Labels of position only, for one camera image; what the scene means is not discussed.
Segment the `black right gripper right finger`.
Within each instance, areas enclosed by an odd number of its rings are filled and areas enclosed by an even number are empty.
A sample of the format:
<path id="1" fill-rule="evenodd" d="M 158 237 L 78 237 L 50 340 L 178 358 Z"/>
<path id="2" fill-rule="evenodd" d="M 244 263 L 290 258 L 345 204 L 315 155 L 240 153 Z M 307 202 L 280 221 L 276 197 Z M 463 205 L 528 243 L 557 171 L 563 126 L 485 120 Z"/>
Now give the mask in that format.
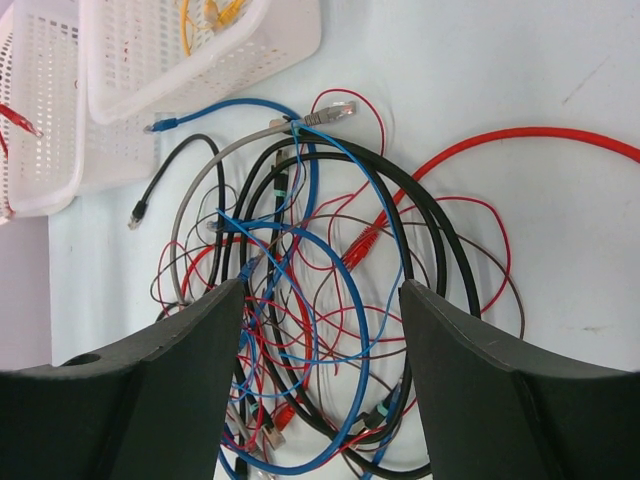
<path id="1" fill-rule="evenodd" d="M 639 376 L 552 353 L 417 281 L 400 294 L 437 479 L 635 479 Z"/>

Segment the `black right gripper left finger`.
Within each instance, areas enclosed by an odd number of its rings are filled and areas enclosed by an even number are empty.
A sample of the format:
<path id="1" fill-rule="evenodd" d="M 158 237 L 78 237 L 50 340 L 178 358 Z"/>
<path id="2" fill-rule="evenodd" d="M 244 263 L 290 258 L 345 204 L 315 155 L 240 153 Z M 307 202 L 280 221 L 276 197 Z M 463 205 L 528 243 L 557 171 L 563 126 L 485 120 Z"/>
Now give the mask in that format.
<path id="1" fill-rule="evenodd" d="M 243 318 L 228 280 L 59 366 L 1 375 L 5 479 L 210 479 Z"/>

